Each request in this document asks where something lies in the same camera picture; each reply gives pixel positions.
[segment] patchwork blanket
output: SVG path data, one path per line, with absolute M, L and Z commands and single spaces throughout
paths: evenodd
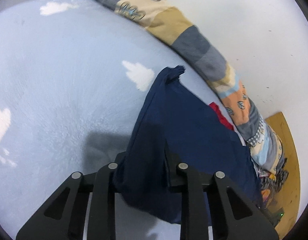
M 144 27 L 182 56 L 221 99 L 253 160 L 276 174 L 284 163 L 279 136 L 264 121 L 234 68 L 167 0 L 97 0 Z

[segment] wooden floor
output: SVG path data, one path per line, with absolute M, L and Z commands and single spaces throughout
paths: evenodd
M 285 169 L 289 171 L 289 176 L 282 187 L 282 190 L 275 194 L 276 205 L 268 207 L 272 212 L 279 208 L 284 208 L 284 215 L 280 223 L 276 226 L 279 238 L 285 235 L 296 223 L 300 200 L 300 172 L 295 144 L 292 139 L 289 127 L 282 112 L 279 112 L 266 119 L 266 122 L 279 135 L 285 157 L 288 158 Z

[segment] checkered fabric patch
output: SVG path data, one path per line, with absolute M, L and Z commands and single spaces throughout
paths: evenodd
M 257 132 L 253 137 L 251 137 L 247 140 L 247 143 L 250 144 L 251 146 L 255 147 L 259 138 L 260 138 L 260 136 L 261 136 L 261 132 L 264 131 L 264 128 L 265 128 L 265 121 L 264 121 L 263 117 L 260 116 L 260 121 L 259 121 L 259 126 L 258 126 L 258 129 L 257 129 Z

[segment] metal screw head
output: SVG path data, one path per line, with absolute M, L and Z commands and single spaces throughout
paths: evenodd
M 76 171 L 74 173 L 72 173 L 72 179 L 78 179 L 81 177 L 81 173 Z
M 178 167 L 182 170 L 186 170 L 188 168 L 188 164 L 187 163 L 180 163 L 180 164 L 178 164 Z
M 215 173 L 216 177 L 219 179 L 222 179 L 225 177 L 225 173 L 223 173 L 222 171 L 218 171 Z
M 109 168 L 110 168 L 111 170 L 115 170 L 115 169 L 117 168 L 117 163 L 110 163 L 110 164 L 109 164 Z

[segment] white wall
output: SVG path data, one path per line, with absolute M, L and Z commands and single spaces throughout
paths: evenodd
M 308 22 L 294 0 L 169 0 L 241 75 L 260 113 L 282 111 L 308 203 Z

